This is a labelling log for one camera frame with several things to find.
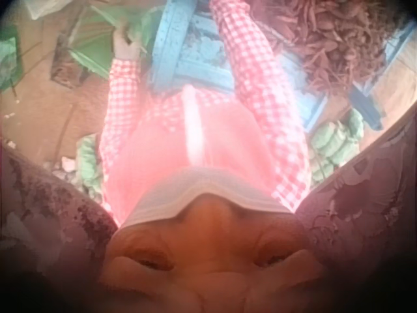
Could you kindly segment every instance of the dirt ground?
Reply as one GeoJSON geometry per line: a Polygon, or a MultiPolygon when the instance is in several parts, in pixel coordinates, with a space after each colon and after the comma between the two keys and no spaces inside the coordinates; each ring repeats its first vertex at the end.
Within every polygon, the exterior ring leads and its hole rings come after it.
{"type": "MultiPolygon", "coordinates": [[[[90,75],[75,90],[50,81],[53,51],[59,31],[66,25],[70,6],[31,21],[25,7],[16,4],[7,17],[8,22],[18,25],[25,75],[16,86],[17,98],[11,89],[1,93],[1,135],[3,139],[12,140],[18,151],[39,165],[51,160],[57,152],[60,133],[72,110],[74,114],[59,148],[59,156],[75,157],[77,140],[100,132],[106,112],[108,83],[98,76],[90,75]]],[[[386,115],[383,119],[385,130],[417,99],[416,46],[414,36],[373,92],[386,115]]],[[[332,99],[320,122],[338,119],[348,109],[346,100],[332,99]]],[[[362,149],[382,133],[367,127],[362,149]]]]}

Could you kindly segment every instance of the shirt sleeve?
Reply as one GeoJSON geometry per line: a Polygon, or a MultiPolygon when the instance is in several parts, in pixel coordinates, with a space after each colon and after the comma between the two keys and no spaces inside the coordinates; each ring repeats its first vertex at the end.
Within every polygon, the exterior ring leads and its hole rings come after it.
{"type": "Polygon", "coordinates": [[[294,212],[309,192],[311,172],[292,87],[244,0],[210,0],[210,6],[235,77],[236,96],[255,116],[275,160],[272,196],[294,212]]]}
{"type": "Polygon", "coordinates": [[[100,139],[104,182],[114,160],[139,119],[139,62],[114,59],[110,70],[109,101],[100,139]]]}

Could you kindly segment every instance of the dried leaves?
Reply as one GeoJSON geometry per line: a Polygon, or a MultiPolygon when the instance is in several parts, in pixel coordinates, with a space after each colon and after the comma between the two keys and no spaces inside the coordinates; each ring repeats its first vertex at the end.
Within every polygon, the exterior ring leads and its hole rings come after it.
{"type": "Polygon", "coordinates": [[[301,56],[312,93],[346,93],[353,81],[374,78],[385,65],[386,41],[407,21],[387,0],[254,2],[253,17],[301,56]]]}

